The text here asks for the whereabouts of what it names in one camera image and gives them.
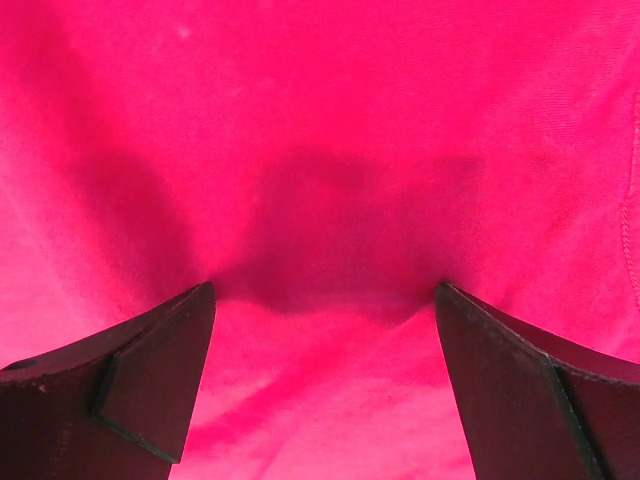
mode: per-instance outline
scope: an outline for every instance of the seam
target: seam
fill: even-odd
[[[633,254],[631,252],[630,222],[629,222],[629,205],[635,194],[636,175],[638,174],[638,163],[640,162],[640,92],[636,94],[633,108],[633,149],[631,152],[631,178],[629,180],[629,189],[625,195],[624,203],[620,209],[620,224],[622,233],[622,251],[627,264],[629,280],[633,293],[635,295],[636,307],[640,311],[640,282],[636,275]]]

